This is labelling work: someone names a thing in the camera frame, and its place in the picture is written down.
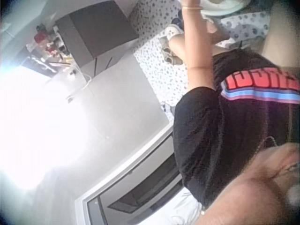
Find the hand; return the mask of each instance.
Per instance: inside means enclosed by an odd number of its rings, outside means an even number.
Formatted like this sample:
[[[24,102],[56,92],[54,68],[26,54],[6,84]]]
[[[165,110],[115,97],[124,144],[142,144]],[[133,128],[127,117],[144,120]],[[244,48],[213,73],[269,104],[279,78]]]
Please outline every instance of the hand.
[[[201,0],[181,0],[183,7],[199,7]]]

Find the blue stripe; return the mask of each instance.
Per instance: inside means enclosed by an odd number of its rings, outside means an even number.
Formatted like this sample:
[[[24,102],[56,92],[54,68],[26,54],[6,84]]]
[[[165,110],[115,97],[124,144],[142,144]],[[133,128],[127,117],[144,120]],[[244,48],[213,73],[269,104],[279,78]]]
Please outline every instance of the blue stripe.
[[[282,100],[294,100],[300,101],[300,95],[292,93],[274,93],[274,92],[265,92],[265,91],[255,91],[255,90],[239,90],[234,93],[229,93],[227,90],[224,90],[226,96],[229,98],[234,98],[238,96],[257,96],[261,98],[275,98]]]
[[[282,94],[295,94],[298,95],[299,92],[296,90],[280,90],[280,89],[269,89],[269,88],[256,88],[256,87],[246,87],[246,88],[238,88],[238,89],[234,89],[234,90],[228,90],[227,88],[223,88],[226,89],[227,93],[233,93],[233,92],[237,92],[237,91],[241,91],[241,90],[254,90],[254,91],[261,91],[261,92],[273,92],[273,93],[282,93]]]

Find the bracelet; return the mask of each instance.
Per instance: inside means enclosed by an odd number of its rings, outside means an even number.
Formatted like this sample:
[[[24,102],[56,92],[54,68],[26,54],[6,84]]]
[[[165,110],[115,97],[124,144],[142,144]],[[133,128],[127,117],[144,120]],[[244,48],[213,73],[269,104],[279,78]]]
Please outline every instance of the bracelet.
[[[182,9],[202,10],[203,7],[201,7],[201,6],[199,6],[199,7],[187,7],[187,6],[183,6]]]

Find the black t-shirt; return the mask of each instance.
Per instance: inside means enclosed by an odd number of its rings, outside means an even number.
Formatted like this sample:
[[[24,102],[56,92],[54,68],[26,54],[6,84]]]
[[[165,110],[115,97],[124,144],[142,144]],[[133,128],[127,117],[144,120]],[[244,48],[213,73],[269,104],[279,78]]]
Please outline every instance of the black t-shirt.
[[[214,91],[199,87],[177,104],[176,162],[184,186],[208,207],[271,136],[299,142],[299,82],[265,58],[236,50],[214,57]]]

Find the bright light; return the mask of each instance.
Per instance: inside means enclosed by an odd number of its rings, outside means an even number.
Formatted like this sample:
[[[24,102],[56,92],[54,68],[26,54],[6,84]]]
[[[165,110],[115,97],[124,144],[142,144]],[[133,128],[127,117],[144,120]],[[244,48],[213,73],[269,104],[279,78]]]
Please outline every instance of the bright light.
[[[0,77],[0,169],[21,188],[36,187],[85,144],[85,118],[65,88],[25,67]]]

